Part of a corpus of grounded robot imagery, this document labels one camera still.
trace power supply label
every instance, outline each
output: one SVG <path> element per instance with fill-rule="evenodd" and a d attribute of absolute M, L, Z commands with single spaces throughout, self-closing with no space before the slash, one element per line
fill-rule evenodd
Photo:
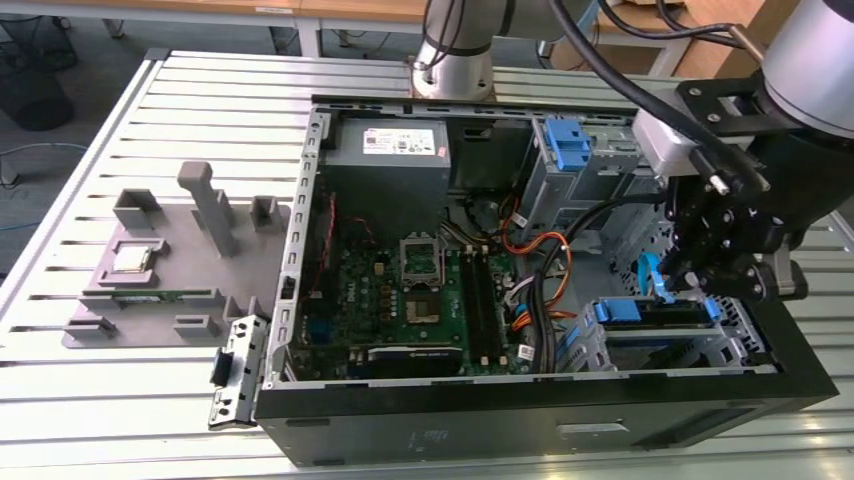
<path fill-rule="evenodd" d="M 371 155 L 436 155 L 432 130 L 369 128 L 364 131 L 364 153 Z"/>

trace side panel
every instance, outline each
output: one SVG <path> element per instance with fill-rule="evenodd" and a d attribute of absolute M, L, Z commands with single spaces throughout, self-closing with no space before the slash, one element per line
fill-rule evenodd
<path fill-rule="evenodd" d="M 260 425 L 297 466 L 323 466 L 643 450 L 667 446 L 663 439 L 687 446 L 770 408 L 683 402 L 264 419 Z"/>

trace aluminum extrusion table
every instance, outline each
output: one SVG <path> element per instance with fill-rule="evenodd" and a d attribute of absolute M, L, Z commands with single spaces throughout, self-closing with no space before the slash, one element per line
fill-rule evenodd
<path fill-rule="evenodd" d="M 165 61 L 142 63 L 0 288 L 1 478 L 299 474 L 260 429 L 206 431 L 212 348 L 69 350 L 60 329 L 112 233 L 122 188 L 189 201 L 174 174 L 192 158 L 210 162 L 213 185 L 232 201 L 252 195 L 289 200 L 309 95 L 404 97 L 407 77 L 401 63 L 380 61 L 172 52 Z M 583 73 L 496 68 L 495 89 L 501 102 L 627 105 Z M 839 397 L 684 450 L 324 469 L 312 478 L 854 478 L 854 256 L 846 245 L 854 247 L 850 229 L 831 216 L 794 253 L 812 295 L 788 304 Z"/>

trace sticker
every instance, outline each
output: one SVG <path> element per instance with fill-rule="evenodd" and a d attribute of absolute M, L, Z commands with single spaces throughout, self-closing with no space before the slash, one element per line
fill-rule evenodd
<path fill-rule="evenodd" d="M 509 219 L 512 220 L 512 223 L 519 225 L 519 228 L 524 228 L 524 226 L 528 224 L 528 219 L 519 215 L 516 212 L 512 212 Z"/>
<path fill-rule="evenodd" d="M 529 345 L 519 345 L 519 358 L 521 360 L 527 360 L 528 362 L 533 361 L 533 347 Z"/>
<path fill-rule="evenodd" d="M 257 13 L 280 13 L 284 15 L 292 15 L 293 10 L 289 8 L 274 8 L 274 7 L 254 7 L 254 11 Z"/>
<path fill-rule="evenodd" d="M 363 147 L 368 155 L 436 155 L 432 130 L 371 128 Z"/>

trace ram slot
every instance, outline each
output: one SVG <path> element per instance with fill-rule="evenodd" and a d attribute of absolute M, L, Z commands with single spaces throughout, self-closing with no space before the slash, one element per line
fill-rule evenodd
<path fill-rule="evenodd" d="M 501 355 L 501 338 L 487 257 L 464 255 L 460 266 L 469 358 L 472 363 L 488 364 Z"/>

